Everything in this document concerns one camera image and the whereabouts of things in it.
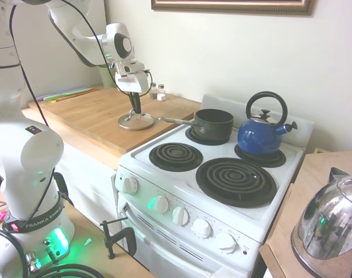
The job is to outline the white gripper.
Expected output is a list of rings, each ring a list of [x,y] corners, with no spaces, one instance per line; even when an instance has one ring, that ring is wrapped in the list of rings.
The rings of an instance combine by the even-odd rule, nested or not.
[[[129,92],[132,109],[136,114],[141,114],[142,110],[139,93],[146,93],[149,89],[147,73],[140,71],[126,76],[121,76],[119,73],[116,73],[115,81],[117,87],[121,91]]]

